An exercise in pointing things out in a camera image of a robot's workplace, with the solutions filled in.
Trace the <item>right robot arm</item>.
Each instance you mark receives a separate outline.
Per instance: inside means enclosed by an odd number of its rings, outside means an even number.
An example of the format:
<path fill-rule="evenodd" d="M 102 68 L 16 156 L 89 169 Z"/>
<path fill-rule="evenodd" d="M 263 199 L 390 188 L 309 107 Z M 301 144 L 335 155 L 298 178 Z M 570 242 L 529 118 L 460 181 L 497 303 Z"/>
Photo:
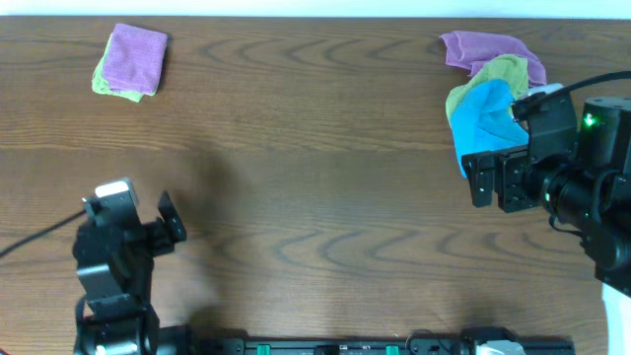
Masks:
<path fill-rule="evenodd" d="M 472 203 L 506 213 L 536 206 L 569 224 L 602 284 L 608 351 L 630 351 L 630 101 L 596 97 L 577 116 L 570 95 L 514 103 L 527 144 L 463 156 Z"/>

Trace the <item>folded green cloth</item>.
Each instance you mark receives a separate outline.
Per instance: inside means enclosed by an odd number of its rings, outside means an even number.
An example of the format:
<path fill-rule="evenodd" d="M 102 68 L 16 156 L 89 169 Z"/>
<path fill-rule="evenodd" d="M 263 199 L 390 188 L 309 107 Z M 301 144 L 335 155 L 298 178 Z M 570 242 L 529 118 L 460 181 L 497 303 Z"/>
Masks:
<path fill-rule="evenodd" d="M 92 78 L 94 93 L 115 96 L 140 103 L 145 96 L 154 96 L 161 74 L 154 68 L 144 68 L 134 60 L 118 62 L 117 55 L 110 59 L 110 48 L 100 59 Z"/>

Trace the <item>purple cloth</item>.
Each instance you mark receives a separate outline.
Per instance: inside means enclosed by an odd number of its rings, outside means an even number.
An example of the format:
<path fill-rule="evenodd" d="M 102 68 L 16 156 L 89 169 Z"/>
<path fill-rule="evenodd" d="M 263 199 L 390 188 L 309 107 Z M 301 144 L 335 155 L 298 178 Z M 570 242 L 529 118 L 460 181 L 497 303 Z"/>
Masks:
<path fill-rule="evenodd" d="M 531 87 L 547 84 L 546 70 L 542 62 L 516 37 L 453 31 L 440 35 L 440 39 L 446 47 L 446 64 L 468 70 L 470 77 L 492 59 L 511 54 L 527 61 L 528 84 Z"/>
<path fill-rule="evenodd" d="M 164 33 L 116 24 L 103 66 L 109 88 L 153 96 L 160 84 L 167 43 Z"/>

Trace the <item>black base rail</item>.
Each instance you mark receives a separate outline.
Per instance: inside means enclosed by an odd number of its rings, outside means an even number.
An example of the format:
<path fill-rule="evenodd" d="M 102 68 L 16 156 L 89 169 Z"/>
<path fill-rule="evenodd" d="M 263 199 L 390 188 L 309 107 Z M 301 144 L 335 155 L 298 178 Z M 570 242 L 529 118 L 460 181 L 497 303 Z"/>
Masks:
<path fill-rule="evenodd" d="M 239 333 L 200 338 L 184 326 L 164 330 L 159 355 L 575 355 L 558 336 L 519 336 L 505 327 L 472 327 L 458 334 L 417 329 L 405 338 L 265 338 Z"/>

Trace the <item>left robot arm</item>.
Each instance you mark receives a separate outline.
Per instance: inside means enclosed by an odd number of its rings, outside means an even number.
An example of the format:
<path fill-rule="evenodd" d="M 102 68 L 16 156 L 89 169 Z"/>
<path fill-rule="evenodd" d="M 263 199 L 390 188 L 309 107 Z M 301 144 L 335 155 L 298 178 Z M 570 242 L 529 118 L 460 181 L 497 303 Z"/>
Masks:
<path fill-rule="evenodd" d="M 186 240 L 186 229 L 164 191 L 160 216 L 140 221 L 132 193 L 88 197 L 87 221 L 73 245 L 84 304 L 77 316 L 75 354 L 157 354 L 160 320 L 151 305 L 154 258 Z"/>

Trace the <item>blue cloth in pile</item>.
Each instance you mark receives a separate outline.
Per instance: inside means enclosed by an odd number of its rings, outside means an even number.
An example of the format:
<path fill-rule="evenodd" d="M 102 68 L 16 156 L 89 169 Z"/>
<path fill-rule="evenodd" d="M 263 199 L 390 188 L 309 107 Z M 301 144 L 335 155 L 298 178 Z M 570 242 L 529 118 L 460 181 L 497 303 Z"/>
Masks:
<path fill-rule="evenodd" d="M 450 118 L 456 161 L 465 178 L 464 155 L 499 151 L 528 143 L 526 131 L 514 122 L 509 84 L 493 79 L 470 88 Z"/>

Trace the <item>green cloth in pile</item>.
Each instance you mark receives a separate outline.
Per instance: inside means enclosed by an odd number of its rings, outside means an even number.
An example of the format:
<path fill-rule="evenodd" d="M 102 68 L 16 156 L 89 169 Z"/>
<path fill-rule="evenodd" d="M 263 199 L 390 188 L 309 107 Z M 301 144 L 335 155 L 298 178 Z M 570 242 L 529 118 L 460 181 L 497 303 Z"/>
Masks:
<path fill-rule="evenodd" d="M 527 60 L 514 54 L 500 55 L 485 63 L 466 84 L 451 89 L 445 103 L 449 124 L 452 124 L 457 106 L 470 89 L 495 79 L 506 82 L 512 98 L 516 99 L 528 89 Z"/>

